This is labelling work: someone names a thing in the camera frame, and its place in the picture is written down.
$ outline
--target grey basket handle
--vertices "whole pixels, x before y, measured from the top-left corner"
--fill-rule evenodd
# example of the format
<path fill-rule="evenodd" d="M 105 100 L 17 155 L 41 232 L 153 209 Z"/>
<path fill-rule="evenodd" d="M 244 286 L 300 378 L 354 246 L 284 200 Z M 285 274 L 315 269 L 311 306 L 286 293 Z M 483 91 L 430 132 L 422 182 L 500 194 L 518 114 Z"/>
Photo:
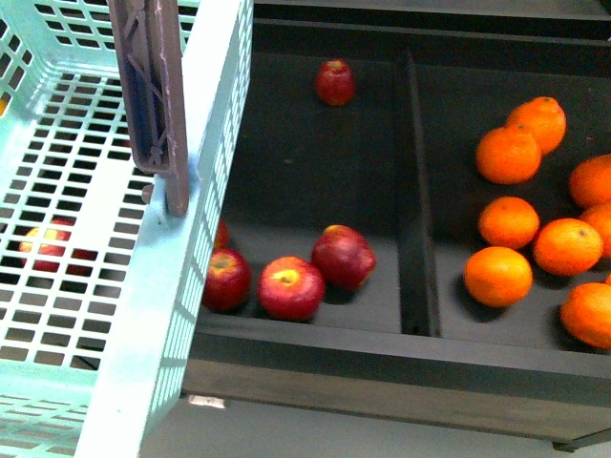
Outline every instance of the grey basket handle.
<path fill-rule="evenodd" d="M 183 217 L 189 178 L 177 0 L 108 0 L 108 6 L 132 157 L 142 172 L 165 179 L 168 210 Z"/>

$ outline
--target black tray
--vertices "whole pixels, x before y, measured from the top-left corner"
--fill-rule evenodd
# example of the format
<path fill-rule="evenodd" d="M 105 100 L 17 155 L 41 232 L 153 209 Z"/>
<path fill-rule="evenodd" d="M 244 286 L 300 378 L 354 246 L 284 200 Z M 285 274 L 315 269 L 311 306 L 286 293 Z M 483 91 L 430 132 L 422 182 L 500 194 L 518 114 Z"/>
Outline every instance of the black tray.
<path fill-rule="evenodd" d="M 232 314 L 202 310 L 191 358 L 611 407 L 611 358 L 566 335 L 557 313 L 572 285 L 606 270 L 561 281 L 536 269 L 532 293 L 504 312 L 473 302 L 459 280 L 484 246 L 475 221 L 492 198 L 511 190 L 543 220 L 577 214 L 567 174 L 611 151 L 610 55 L 594 41 L 256 21 L 223 207 L 254 268 L 253 298 Z M 358 86 L 339 109 L 313 92 L 334 56 Z M 477 141 L 540 94 L 564 106 L 565 141 L 531 182 L 487 183 Z M 371 241 L 379 265 L 367 286 L 329 291 L 309 323 L 268 319 L 254 298 L 261 269 L 308 258 L 332 223 Z"/>

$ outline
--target fruit display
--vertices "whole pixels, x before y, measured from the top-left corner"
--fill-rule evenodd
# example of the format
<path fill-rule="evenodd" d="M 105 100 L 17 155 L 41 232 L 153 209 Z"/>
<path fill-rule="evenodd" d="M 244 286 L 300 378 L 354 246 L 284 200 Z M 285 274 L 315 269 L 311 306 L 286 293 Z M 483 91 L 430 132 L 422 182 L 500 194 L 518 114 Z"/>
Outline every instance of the fruit display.
<path fill-rule="evenodd" d="M 342 59 L 323 62 L 315 90 L 327 105 L 347 104 L 355 93 L 348 63 Z M 557 152 L 553 157 L 562 154 L 566 135 L 563 107 L 552 96 L 544 95 L 517 103 L 506 112 L 502 125 L 484 132 L 477 142 L 474 168 L 484 182 L 498 186 L 495 194 L 482 200 L 477 218 L 464 220 L 467 227 L 475 227 L 480 245 L 465 259 L 461 281 L 479 305 L 518 307 L 532 293 L 541 272 L 571 279 L 610 257 L 611 207 L 605 204 L 611 205 L 611 201 L 605 195 L 608 186 L 603 183 L 611 166 L 606 156 L 577 164 L 565 182 L 565 191 L 582 208 L 580 214 L 552 215 L 533 194 L 537 174 L 549 167 L 551 153 Z M 501 191 L 503 187 L 507 187 L 506 193 Z M 529 190 L 530 196 L 520 187 Z M 215 247 L 227 246 L 228 242 L 227 225 L 221 219 Z M 330 286 L 360 294 L 377 263 L 366 238 L 343 224 L 329 225 L 312 240 L 309 261 L 303 254 L 290 252 L 258 260 L 262 261 L 256 294 L 253 291 L 250 296 L 256 296 L 256 306 L 264 310 L 264 315 L 251 311 L 247 316 L 293 322 L 307 322 L 316 316 Z"/>
<path fill-rule="evenodd" d="M 514 108 L 505 126 L 479 141 L 475 167 L 487 181 L 519 185 L 532 180 L 546 156 L 564 139 L 566 114 L 549 96 Z M 524 198 L 503 196 L 479 214 L 477 230 L 490 246 L 472 254 L 463 269 L 470 296 L 489 307 L 505 307 L 524 299 L 534 284 L 531 263 L 559 278 L 590 271 L 611 255 L 611 155 L 588 158 L 571 172 L 566 190 L 582 213 L 556 214 L 539 227 L 535 207 Z M 576 339 L 611 349 L 611 290 L 603 282 L 570 289 L 560 309 L 560 322 Z"/>
<path fill-rule="evenodd" d="M 473 414 L 467 421 L 483 428 L 493 419 L 526 434 L 538 436 L 534 430 L 543 429 L 544 436 L 555 419 L 577 428 L 596 418 L 605 403 L 600 396 L 611 386 L 611 361 L 607 350 L 567 330 L 560 307 L 575 286 L 604 281 L 611 264 L 601 260 L 584 273 L 559 276 L 539 267 L 533 247 L 549 222 L 581 219 L 585 209 L 569 194 L 569 175 L 589 157 L 611 153 L 609 71 L 596 58 L 608 57 L 606 50 L 597 47 L 593 55 L 585 46 L 557 50 L 530 38 L 514 44 L 504 37 L 425 32 L 424 40 L 411 34 L 403 40 L 396 31 L 388 42 L 380 32 L 370 45 L 367 32 L 342 34 L 341 28 L 295 28 L 290 44 L 284 28 L 292 30 L 266 26 L 253 59 L 253 85 L 223 202 L 232 243 L 258 279 L 283 256 L 314 263 L 313 245 L 325 229 L 346 225 L 366 237 L 376 266 L 355 291 L 328 282 L 315 314 L 303 322 L 273 319 L 254 289 L 235 314 L 205 314 L 197 340 L 202 357 L 216 357 L 212 351 L 220 348 L 219 360 L 245 364 L 244 375 L 255 366 L 307 372 L 314 381 L 322 376 L 319 391 L 326 375 L 401 388 L 438 387 L 441 380 L 451 389 L 450 402 L 442 404 L 458 403 Z M 282 40 L 274 40 L 276 31 Z M 411 55 L 395 52 L 411 42 Z M 376 50 L 380 44 L 383 52 Z M 355 71 L 358 92 L 345 108 L 326 107 L 313 91 L 322 53 L 345 56 Z M 478 143 L 491 130 L 506 128 L 510 112 L 539 95 L 553 97 L 566 112 L 564 138 L 549 154 L 540 153 L 530 178 L 491 182 L 477 170 Z M 526 126 L 510 130 L 528 134 L 533 145 Z M 502 174 L 510 167 L 500 169 Z M 528 205 L 491 205 L 500 198 Z M 494 211 L 480 230 L 489 205 Z M 467 262 L 514 239 L 525 244 L 503 247 L 511 255 L 492 250 L 497 256 L 480 264 L 481 271 L 494 272 L 495 262 L 514 260 L 513 274 L 498 275 L 496 282 L 496 288 L 508 287 L 503 302 L 492 305 L 483 295 L 491 305 L 478 301 L 469 291 L 478 294 L 477 286 L 468 288 L 463 279 Z M 490 277 L 474 283 L 485 290 Z M 519 288 L 525 296 L 516 293 Z M 263 381 L 284 393 L 283 377 L 272 379 Z M 470 395 L 483 393 L 474 412 Z M 391 407 L 393 394 L 385 398 Z M 524 401 L 519 411 L 518 398 Z M 507 402 L 504 414 L 498 415 L 494 399 Z M 554 400 L 565 409 L 532 422 L 541 418 L 534 400 Z M 377 405 L 374 396 L 369 406 Z M 442 408 L 440 421 L 453 418 L 450 407 Z M 583 427 L 568 439 L 608 427 L 605 417 L 601 427 Z M 467 421 L 461 416 L 457 423 Z"/>

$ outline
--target compartment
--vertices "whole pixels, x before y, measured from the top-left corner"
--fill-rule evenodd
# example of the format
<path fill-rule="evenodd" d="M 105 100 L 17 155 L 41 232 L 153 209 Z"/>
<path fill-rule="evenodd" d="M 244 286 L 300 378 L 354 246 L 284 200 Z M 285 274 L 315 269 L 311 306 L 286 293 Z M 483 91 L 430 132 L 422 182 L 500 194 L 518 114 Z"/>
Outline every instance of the compartment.
<path fill-rule="evenodd" d="M 534 266 L 532 292 L 504 310 L 474 302 L 461 274 L 485 246 L 476 219 L 494 198 L 527 198 L 542 224 L 579 214 L 568 174 L 611 141 L 608 44 L 267 19 L 255 33 L 253 85 L 223 207 L 235 247 L 253 264 L 253 294 L 228 316 L 204 311 L 204 332 L 248 329 L 266 339 L 260 326 L 294 329 L 257 322 L 266 319 L 254 294 L 259 273 L 279 256 L 308 259 L 318 234 L 344 223 L 370 238 L 379 265 L 363 291 L 331 290 L 303 326 L 326 328 L 330 339 L 333 328 L 346 328 L 354 339 L 371 331 L 606 354 L 570 337 L 558 306 L 572 286 L 603 279 L 608 262 L 570 280 Z M 357 77 L 357 96 L 342 108 L 313 92 L 318 66 L 332 56 L 348 59 Z M 540 94 L 564 107 L 566 138 L 533 180 L 486 182 L 474 167 L 477 142 Z"/>
<path fill-rule="evenodd" d="M 541 45 L 529 54 L 516 58 L 539 58 L 546 50 Z M 578 218 L 583 211 L 571 200 L 568 177 L 585 159 L 611 151 L 611 80 L 588 72 L 573 73 L 566 60 L 559 58 L 545 73 L 433 62 L 416 65 L 444 338 L 608 354 L 573 339 L 558 317 L 558 307 L 571 288 L 604 281 L 611 271 L 608 260 L 582 275 L 561 278 L 539 269 L 528 246 L 520 252 L 533 265 L 533 289 L 524 300 L 505 309 L 476 303 L 461 279 L 469 256 L 486 246 L 477 233 L 477 218 L 493 199 L 525 198 L 539 213 L 541 226 L 552 219 Z M 561 74 L 565 71 L 572 74 Z M 477 142 L 502 125 L 514 107 L 539 95 L 550 95 L 563 107 L 568 125 L 565 138 L 542 160 L 531 180 L 518 185 L 488 182 L 474 166 Z"/>
<path fill-rule="evenodd" d="M 365 235 L 377 266 L 355 293 L 328 286 L 309 324 L 427 334 L 425 215 L 410 101 L 397 90 L 407 64 L 351 60 L 358 94 L 345 107 L 328 107 L 313 85 L 326 58 L 253 55 L 223 204 L 231 246 L 253 268 L 250 300 L 233 315 L 267 319 L 256 296 L 264 266 L 280 256 L 309 260 L 322 231 L 344 224 Z"/>

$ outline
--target basket grid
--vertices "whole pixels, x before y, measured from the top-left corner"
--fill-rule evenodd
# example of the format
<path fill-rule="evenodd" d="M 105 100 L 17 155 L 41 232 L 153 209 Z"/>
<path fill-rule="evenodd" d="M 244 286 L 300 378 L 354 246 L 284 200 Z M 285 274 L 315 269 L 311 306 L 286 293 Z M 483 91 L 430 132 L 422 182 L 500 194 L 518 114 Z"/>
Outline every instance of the basket grid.
<path fill-rule="evenodd" d="M 180 37 L 188 41 L 198 1 L 179 2 Z M 115 49 L 106 0 L 36 0 L 34 7 L 61 45 L 91 49 Z"/>
<path fill-rule="evenodd" d="M 0 457 L 23 456 L 24 450 L 30 456 L 65 457 L 74 456 L 87 407 L 0 395 L 0 411 L 3 446 L 14 453 Z"/>
<path fill-rule="evenodd" d="M 0 117 L 14 98 L 33 54 L 0 17 Z"/>
<path fill-rule="evenodd" d="M 179 0 L 183 49 L 199 3 Z M 130 437 L 116 437 L 120 445 L 114 441 L 108 448 L 135 451 L 142 430 L 154 428 L 179 396 L 249 82 L 252 2 L 218 8 L 214 11 L 225 30 L 233 33 L 224 64 L 208 63 L 217 70 L 221 63 L 222 77 L 212 93 L 214 106 L 198 162 L 192 162 L 201 187 L 193 188 L 188 226 L 164 224 L 157 230 L 151 212 L 156 214 L 158 198 L 147 212 L 141 199 L 153 178 L 131 160 L 106 0 L 2 5 L 0 116 L 9 114 L 13 131 L 0 135 L 0 153 L 9 161 L 0 180 L 0 364 L 6 368 L 0 374 L 5 386 L 0 393 L 0 458 L 91 456 L 100 431 L 95 425 L 107 418 L 105 406 L 116 401 L 121 409 L 126 406 L 128 396 L 113 386 L 129 378 L 134 366 L 129 351 L 125 358 L 117 352 L 117 342 L 129 334 L 125 318 L 147 303 L 134 303 L 132 297 L 146 294 L 125 283 L 147 281 L 137 269 L 150 265 L 142 260 L 151 256 L 146 241 L 137 244 L 140 232 L 147 241 L 158 233 L 181 232 L 172 239 L 179 242 L 159 248 L 172 253 L 181 269 L 179 276 L 169 276 L 175 282 L 172 308 L 153 304 L 160 332 L 143 335 L 136 345 L 140 356 L 142 349 L 156 350 L 153 358 L 141 358 L 144 392 L 141 385 L 135 393 L 136 387 L 126 384 L 131 396 L 124 416 L 133 415 L 134 421 L 123 425 L 119 415 L 116 424 L 123 425 L 121 431 L 129 428 Z M 225 11 L 231 14 L 223 16 Z M 37 31 L 32 31 L 34 20 Z M 220 49 L 226 45 L 223 41 Z M 206 86 L 202 93 L 211 93 Z M 104 227 L 92 232 L 101 220 Z M 70 237 L 45 237 L 58 232 Z M 30 247 L 27 252 L 19 249 L 23 242 Z M 50 245 L 59 252 L 40 252 Z M 134 256 L 137 246 L 139 256 Z M 179 250 L 169 251 L 175 246 Z M 76 256 L 79 250 L 91 256 Z M 41 260 L 55 271 L 34 268 Z M 153 342 L 154 335 L 159 342 Z"/>
<path fill-rule="evenodd" d="M 129 162 L 127 126 L 117 79 L 62 72 L 0 210 L 0 359 L 97 369 L 136 242 L 143 202 L 152 182 Z M 55 219 L 77 221 L 87 186 L 102 161 L 121 161 L 132 171 L 107 249 L 95 260 L 32 254 L 19 243 L 34 227 L 52 230 Z M 66 242 L 54 241 L 65 245 Z M 33 270 L 33 258 L 57 264 L 58 273 Z M 70 268 L 81 268 L 70 275 Z"/>

